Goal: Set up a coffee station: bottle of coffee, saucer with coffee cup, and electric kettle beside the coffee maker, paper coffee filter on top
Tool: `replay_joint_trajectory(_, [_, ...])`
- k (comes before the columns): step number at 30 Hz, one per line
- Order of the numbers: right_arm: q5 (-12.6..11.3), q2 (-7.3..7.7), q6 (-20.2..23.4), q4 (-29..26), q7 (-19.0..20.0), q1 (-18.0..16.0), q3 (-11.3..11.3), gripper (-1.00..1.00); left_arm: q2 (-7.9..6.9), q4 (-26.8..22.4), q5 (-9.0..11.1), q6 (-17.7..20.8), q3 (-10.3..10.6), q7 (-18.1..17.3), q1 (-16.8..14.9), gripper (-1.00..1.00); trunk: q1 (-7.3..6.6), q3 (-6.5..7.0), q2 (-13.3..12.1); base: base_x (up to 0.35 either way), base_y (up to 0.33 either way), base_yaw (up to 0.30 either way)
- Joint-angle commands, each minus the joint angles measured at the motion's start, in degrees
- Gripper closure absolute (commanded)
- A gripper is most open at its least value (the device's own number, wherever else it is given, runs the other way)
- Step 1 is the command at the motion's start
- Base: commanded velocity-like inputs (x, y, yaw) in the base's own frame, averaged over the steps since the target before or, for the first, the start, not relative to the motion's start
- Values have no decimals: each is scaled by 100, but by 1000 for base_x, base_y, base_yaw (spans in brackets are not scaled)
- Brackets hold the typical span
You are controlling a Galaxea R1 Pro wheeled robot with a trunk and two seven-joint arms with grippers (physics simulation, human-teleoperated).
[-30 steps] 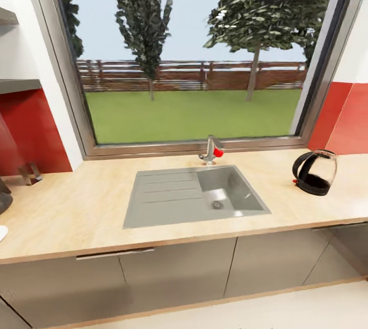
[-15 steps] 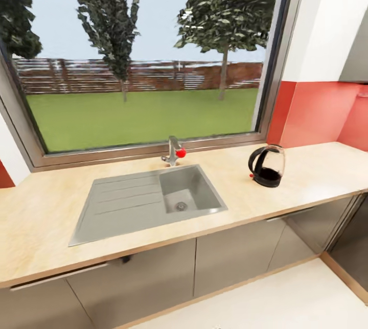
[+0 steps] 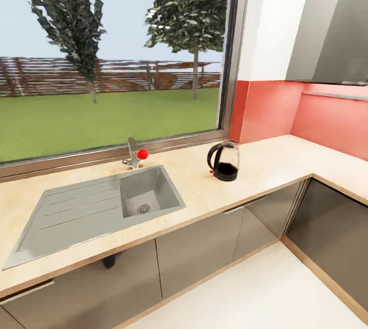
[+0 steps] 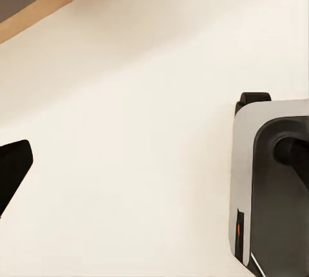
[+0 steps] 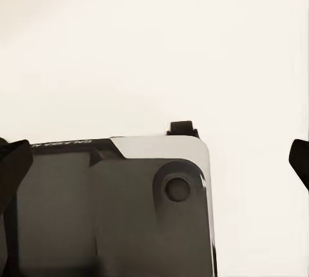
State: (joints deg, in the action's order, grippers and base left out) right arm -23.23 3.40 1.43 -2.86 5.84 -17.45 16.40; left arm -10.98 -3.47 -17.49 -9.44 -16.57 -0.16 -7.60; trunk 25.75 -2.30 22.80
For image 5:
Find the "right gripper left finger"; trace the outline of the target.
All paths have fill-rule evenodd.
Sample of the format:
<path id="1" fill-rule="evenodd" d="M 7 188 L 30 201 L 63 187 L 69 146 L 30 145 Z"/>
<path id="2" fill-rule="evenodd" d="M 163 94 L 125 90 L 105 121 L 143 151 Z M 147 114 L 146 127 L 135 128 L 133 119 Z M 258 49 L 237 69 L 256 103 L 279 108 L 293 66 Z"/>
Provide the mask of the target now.
<path id="1" fill-rule="evenodd" d="M 33 154 L 27 139 L 0 146 L 0 217 L 32 164 Z"/>

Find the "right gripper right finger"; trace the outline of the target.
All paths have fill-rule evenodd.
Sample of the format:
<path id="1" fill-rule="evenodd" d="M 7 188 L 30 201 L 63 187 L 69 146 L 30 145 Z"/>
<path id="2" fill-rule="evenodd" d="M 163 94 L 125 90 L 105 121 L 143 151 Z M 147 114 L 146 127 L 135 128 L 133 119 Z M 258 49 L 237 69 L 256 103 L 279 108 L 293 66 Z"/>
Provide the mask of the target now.
<path id="1" fill-rule="evenodd" d="M 309 191 L 309 142 L 294 139 L 288 161 Z"/>

